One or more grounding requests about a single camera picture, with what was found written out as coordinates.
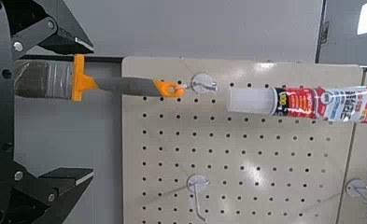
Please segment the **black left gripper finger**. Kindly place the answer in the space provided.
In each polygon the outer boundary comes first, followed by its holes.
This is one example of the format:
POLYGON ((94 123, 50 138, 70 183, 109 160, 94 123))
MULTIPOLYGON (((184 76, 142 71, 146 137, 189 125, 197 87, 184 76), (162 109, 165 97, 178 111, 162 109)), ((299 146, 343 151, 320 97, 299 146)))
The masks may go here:
POLYGON ((12 224, 63 224, 94 176, 89 168, 22 173, 12 187, 12 224))
POLYGON ((57 54, 94 53, 94 46, 64 0, 1 0, 14 61, 35 46, 57 54))

